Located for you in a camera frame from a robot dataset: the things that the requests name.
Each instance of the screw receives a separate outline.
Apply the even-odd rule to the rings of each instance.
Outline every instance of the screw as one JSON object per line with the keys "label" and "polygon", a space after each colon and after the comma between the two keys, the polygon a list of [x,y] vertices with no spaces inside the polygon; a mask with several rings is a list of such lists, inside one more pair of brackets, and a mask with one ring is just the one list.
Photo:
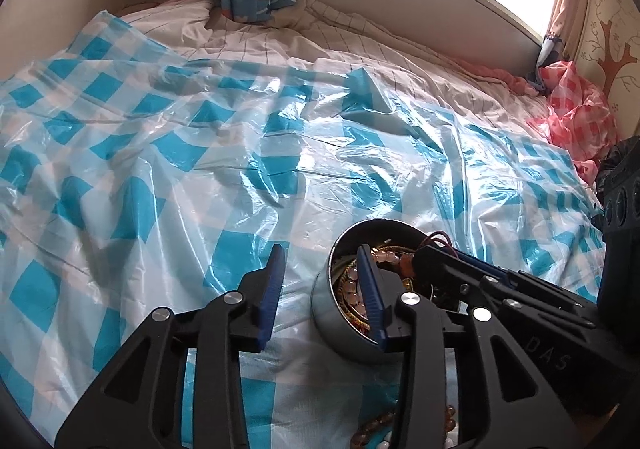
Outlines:
{"label": "screw", "polygon": [[522,305],[515,299],[505,299],[504,302],[513,308],[522,308]]}
{"label": "screw", "polygon": [[233,292],[226,293],[222,299],[227,304],[238,304],[242,299],[244,299],[244,296],[240,292],[234,290]]}
{"label": "screw", "polygon": [[474,308],[474,311],[472,313],[476,320],[481,321],[482,323],[486,323],[491,319],[491,312],[487,310],[487,308]]}
{"label": "screw", "polygon": [[169,308],[156,308],[151,312],[151,318],[154,321],[161,323],[171,317],[171,310]]}
{"label": "screw", "polygon": [[408,305],[416,305],[420,302],[420,296],[416,292],[404,292],[400,299],[404,304]]}

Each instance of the bedsheet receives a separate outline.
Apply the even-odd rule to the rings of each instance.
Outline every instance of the bedsheet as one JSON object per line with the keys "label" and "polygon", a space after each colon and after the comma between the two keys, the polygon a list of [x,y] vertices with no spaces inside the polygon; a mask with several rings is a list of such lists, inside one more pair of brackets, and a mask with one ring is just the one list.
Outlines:
{"label": "bedsheet", "polygon": [[[274,242],[287,270],[273,339],[241,359],[253,449],[347,447],[393,403],[397,368],[343,360],[310,318],[354,222],[442,229],[594,299],[604,246],[566,151],[414,95],[365,58],[331,72],[322,56],[322,72],[178,52],[101,13],[0,85],[0,376],[48,440],[153,308],[202,307]],[[187,443],[192,380],[190,364]]]}

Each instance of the tree wall decal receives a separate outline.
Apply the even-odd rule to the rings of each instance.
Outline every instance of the tree wall decal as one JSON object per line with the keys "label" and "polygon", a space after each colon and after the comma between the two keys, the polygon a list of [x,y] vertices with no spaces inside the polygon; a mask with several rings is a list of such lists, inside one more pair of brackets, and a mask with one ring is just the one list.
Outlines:
{"label": "tree wall decal", "polygon": [[635,35],[630,36],[621,43],[617,30],[626,26],[627,18],[635,18],[631,12],[622,6],[622,0],[616,0],[618,10],[605,22],[600,12],[600,7],[604,1],[597,0],[595,3],[598,22],[591,21],[590,30],[593,37],[585,41],[585,44],[591,45],[591,51],[581,52],[580,57],[586,61],[595,61],[602,68],[605,76],[602,91],[608,98],[616,80],[620,80],[628,92],[631,91],[631,86],[640,88],[640,82],[638,82],[635,75],[618,76],[620,70],[627,64],[638,63],[638,57],[631,53],[631,45],[640,44],[640,32],[636,32]]}

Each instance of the bed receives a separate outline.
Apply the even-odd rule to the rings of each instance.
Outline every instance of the bed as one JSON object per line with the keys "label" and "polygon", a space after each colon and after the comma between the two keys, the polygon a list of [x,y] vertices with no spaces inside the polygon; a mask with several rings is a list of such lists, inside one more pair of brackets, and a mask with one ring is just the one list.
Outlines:
{"label": "bed", "polygon": [[273,339],[241,361],[253,449],[346,447],[396,399],[398,368],[342,359],[310,317],[315,277],[355,222],[444,230],[597,295],[601,210],[527,124],[546,100],[317,0],[263,26],[218,0],[101,12],[0,100],[0,376],[50,442],[153,308],[202,307],[276,242]]}

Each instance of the plastic sheet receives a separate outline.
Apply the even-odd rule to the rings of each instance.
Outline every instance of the plastic sheet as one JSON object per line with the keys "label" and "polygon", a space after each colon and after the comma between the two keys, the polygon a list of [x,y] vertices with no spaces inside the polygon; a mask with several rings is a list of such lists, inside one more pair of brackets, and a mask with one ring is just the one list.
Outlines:
{"label": "plastic sheet", "polygon": [[354,222],[442,229],[481,259],[597,292],[604,246],[564,150],[363,69],[186,61],[102,13],[0,100],[0,375],[49,440],[153,308],[202,307],[276,241],[273,339],[242,357],[252,449],[346,447],[392,407],[398,368],[348,363],[310,319],[314,279]]}

